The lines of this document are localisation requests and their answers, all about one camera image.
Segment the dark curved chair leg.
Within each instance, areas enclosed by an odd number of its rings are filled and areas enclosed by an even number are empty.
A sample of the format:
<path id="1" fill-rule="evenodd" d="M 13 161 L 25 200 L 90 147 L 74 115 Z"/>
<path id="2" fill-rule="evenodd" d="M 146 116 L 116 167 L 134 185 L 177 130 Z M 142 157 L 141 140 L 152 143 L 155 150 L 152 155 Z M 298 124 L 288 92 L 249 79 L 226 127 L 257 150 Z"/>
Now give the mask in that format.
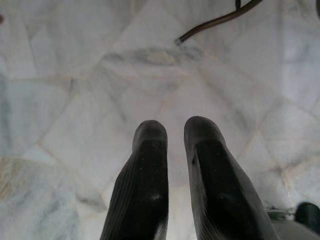
<path id="1" fill-rule="evenodd" d="M 199 25 L 196 25 L 189 31 L 187 31 L 182 36 L 178 37 L 174 42 L 177 46 L 181 46 L 185 41 L 193 37 L 194 35 L 205 31 L 207 29 L 213 28 L 215 26 L 224 24 L 226 22 L 232 21 L 245 13 L 249 12 L 251 9 L 256 7 L 258 4 L 264 0 L 250 0 L 247 4 L 242 5 L 242 0 L 234 0 L 235 10 L 231 13 L 225 14 L 215 19 L 203 22 Z"/>

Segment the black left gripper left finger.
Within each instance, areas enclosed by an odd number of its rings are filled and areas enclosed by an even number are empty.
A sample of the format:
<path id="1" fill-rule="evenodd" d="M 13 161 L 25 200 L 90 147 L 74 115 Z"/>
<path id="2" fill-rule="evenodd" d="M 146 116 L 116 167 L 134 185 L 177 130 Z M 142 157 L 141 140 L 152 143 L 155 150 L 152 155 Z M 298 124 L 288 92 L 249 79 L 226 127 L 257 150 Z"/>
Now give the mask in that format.
<path id="1" fill-rule="evenodd" d="M 168 137 L 156 120 L 136 129 L 132 153 L 115 181 L 99 240 L 166 240 Z"/>

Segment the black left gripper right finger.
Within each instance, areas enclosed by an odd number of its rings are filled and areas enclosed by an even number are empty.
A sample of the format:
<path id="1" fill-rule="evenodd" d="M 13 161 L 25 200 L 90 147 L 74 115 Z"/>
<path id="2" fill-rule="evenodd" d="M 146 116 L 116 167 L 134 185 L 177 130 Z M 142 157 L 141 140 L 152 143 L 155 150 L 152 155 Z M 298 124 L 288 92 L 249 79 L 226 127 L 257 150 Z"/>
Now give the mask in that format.
<path id="1" fill-rule="evenodd" d="M 189 118 L 184 146 L 197 240 L 280 240 L 251 180 L 212 120 Z"/>

